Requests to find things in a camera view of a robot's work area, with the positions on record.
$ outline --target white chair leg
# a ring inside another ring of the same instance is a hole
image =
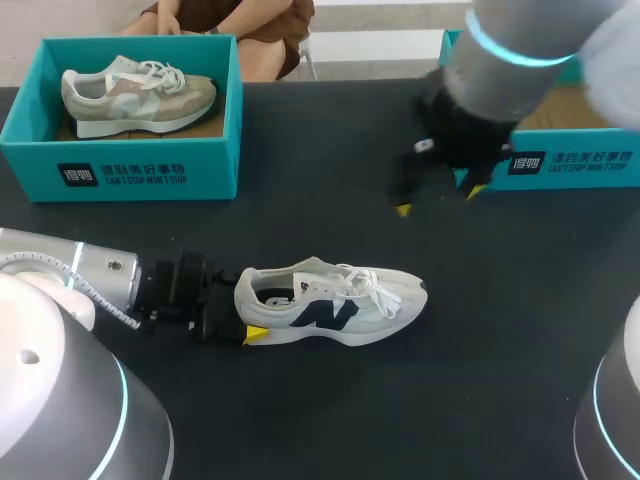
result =
[[[311,76],[317,82],[318,81],[318,75],[316,74],[316,67],[313,64],[313,60],[311,60],[311,51],[310,50],[306,50],[304,52],[304,57],[307,59],[307,65],[309,65],[309,70],[311,70]]]

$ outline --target person's knee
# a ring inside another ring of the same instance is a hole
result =
[[[154,12],[144,12],[134,22],[126,27],[121,35],[157,35],[158,33],[158,16]]]
[[[273,82],[278,78],[287,56],[283,40],[264,43],[245,39],[238,42],[242,80],[246,83]]]

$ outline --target person's hand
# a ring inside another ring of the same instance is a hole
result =
[[[158,8],[158,35],[180,35],[178,19],[164,8]]]

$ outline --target logo on box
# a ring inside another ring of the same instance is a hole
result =
[[[535,175],[542,168],[547,152],[513,152],[509,175]]]
[[[67,187],[97,187],[98,179],[88,163],[59,163],[58,171]]]

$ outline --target shoe sole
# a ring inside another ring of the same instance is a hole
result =
[[[205,115],[215,102],[210,103],[206,107],[198,110],[186,117],[177,120],[169,120],[166,122],[154,122],[153,120],[98,120],[98,121],[77,121],[76,135],[78,138],[101,138],[117,135],[122,132],[131,132],[143,130],[152,133],[171,133],[188,127],[200,117]]]
[[[261,345],[280,345],[283,343],[297,342],[307,337],[326,337],[336,340],[337,342],[349,347],[360,347],[370,343],[379,342],[394,333],[399,332],[407,325],[410,325],[420,314],[411,320],[396,325],[385,330],[371,333],[343,333],[337,330],[328,330],[318,327],[287,327],[287,328],[270,328],[266,337],[262,337],[255,342],[249,343],[250,346]]]

